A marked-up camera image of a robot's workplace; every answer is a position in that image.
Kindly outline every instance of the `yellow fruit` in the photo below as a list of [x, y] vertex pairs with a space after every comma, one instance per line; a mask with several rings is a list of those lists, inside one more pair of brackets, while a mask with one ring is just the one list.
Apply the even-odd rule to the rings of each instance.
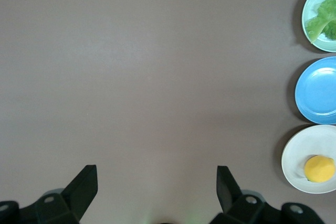
[[334, 160], [330, 157], [317, 155], [310, 158], [304, 165], [305, 176], [312, 182], [326, 182], [335, 173]]

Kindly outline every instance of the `black plastic part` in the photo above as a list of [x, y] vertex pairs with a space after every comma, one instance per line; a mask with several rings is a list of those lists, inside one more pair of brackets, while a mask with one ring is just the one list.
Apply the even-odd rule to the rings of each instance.
[[97, 167], [87, 165], [60, 194], [48, 194], [19, 209], [0, 202], [0, 224], [78, 224], [98, 191]]
[[264, 203], [264, 209], [261, 224], [278, 224], [280, 222], [281, 211], [270, 206], [267, 202]]
[[45, 224], [78, 224], [77, 219], [69, 210], [60, 194], [48, 194], [35, 203], [38, 223]]
[[13, 223], [19, 211], [19, 204], [15, 201], [0, 202], [0, 223]]
[[210, 224], [324, 224], [303, 204], [286, 203], [278, 210], [254, 195], [243, 195], [227, 166], [217, 168], [217, 196], [223, 213]]
[[227, 215], [246, 224], [258, 223], [264, 203], [256, 196], [242, 195], [232, 205]]
[[210, 222], [210, 224], [244, 224], [244, 223], [237, 219], [234, 219], [229, 215], [220, 213]]
[[87, 165], [61, 192], [70, 211], [78, 220], [93, 201], [98, 191], [97, 167]]
[[223, 213], [231, 208], [232, 204], [243, 195], [227, 166], [217, 167], [217, 197]]
[[[293, 211], [293, 209], [299, 208], [302, 211]], [[324, 224], [321, 218], [316, 214], [314, 210], [306, 205], [299, 203], [285, 203], [281, 208], [282, 223], [288, 224]]]

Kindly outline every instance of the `screw hole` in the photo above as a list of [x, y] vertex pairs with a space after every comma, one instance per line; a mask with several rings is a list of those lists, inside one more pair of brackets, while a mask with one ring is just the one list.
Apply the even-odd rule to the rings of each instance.
[[258, 203], [257, 199], [255, 197], [252, 197], [252, 196], [247, 196], [246, 201], [249, 202], [250, 204]]
[[53, 202], [54, 201], [54, 197], [53, 196], [50, 196], [50, 197], [47, 197], [44, 199], [44, 203], [50, 203], [50, 202]]
[[9, 208], [8, 205], [0, 206], [0, 212], [5, 211], [5, 210], [7, 210], [8, 208]]
[[290, 208], [290, 210], [292, 210], [296, 214], [302, 214], [303, 213], [302, 208], [299, 207], [298, 205], [291, 205], [289, 208]]

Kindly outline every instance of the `blue plate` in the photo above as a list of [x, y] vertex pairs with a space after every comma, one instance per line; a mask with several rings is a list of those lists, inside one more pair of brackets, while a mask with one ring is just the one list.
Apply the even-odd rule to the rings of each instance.
[[308, 120], [336, 124], [336, 57], [320, 59], [300, 76], [295, 101]]

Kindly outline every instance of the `mint green plate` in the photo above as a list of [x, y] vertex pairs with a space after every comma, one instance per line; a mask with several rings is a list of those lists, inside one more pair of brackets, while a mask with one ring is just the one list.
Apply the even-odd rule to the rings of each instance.
[[[307, 0], [304, 4], [303, 11], [302, 11], [302, 27], [303, 32], [307, 39], [309, 40], [309, 37], [307, 35], [305, 24], [308, 20], [311, 18], [314, 18], [317, 16], [316, 9], [324, 0]], [[327, 51], [327, 52], [336, 52], [336, 40], [330, 40], [325, 37], [324, 34], [321, 34], [318, 39], [312, 43], [317, 48]]]

